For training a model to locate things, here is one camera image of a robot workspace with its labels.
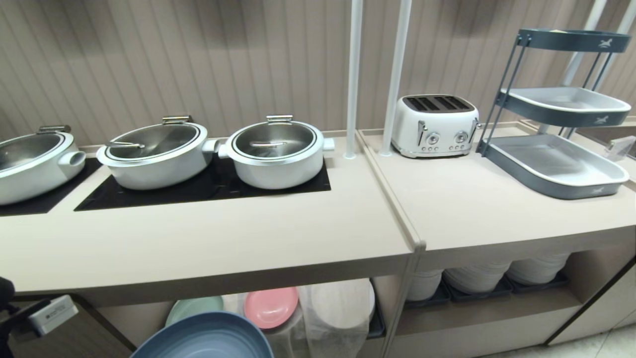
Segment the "white toaster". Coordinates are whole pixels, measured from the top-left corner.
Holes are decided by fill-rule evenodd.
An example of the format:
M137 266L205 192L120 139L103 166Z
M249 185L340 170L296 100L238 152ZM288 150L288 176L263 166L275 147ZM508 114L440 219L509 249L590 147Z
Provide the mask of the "white toaster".
M391 143L409 158L451 157L471 151L479 111L450 94L405 96L397 101Z

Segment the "pink plate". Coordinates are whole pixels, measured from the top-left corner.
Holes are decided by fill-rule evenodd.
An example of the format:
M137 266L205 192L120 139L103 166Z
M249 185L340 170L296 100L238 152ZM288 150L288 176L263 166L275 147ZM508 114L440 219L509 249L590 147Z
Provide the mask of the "pink plate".
M296 287L250 292L245 299L245 316L260 329L280 326L298 306Z

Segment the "small label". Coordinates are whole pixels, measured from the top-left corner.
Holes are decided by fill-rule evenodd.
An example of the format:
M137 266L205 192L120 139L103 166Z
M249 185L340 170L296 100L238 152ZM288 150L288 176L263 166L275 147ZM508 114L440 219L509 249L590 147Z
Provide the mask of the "small label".
M613 39L600 40L600 44L598 44L598 47L600 47L600 48L609 48L610 46L612 46L612 40Z
M51 313L46 315L46 319L51 319L57 316L60 312L64 311L65 309L66 309L66 306L64 305L55 307L55 309Z

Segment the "floor tile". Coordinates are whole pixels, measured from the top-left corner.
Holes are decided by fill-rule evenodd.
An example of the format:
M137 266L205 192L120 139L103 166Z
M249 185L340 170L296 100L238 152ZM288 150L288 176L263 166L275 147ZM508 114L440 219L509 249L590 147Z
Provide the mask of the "floor tile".
M607 336L608 333L595 334L550 347L535 346L482 358L595 358Z
M596 358L636 358L636 325L611 331Z

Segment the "vertical striped wall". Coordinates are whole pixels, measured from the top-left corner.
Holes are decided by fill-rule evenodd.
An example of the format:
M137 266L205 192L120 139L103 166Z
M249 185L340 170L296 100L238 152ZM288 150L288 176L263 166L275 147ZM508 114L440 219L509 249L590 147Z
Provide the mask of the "vertical striped wall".
M580 28L591 2L414 0L400 94L456 94L484 113L517 29ZM601 25L626 4L609 0ZM364 2L361 128L384 121L398 11ZM347 0L1 0L0 139L65 123L99 144L184 113L213 136L273 113L343 129L349 17ZM635 48L602 87L632 103ZM567 60L530 51L517 85L556 83Z

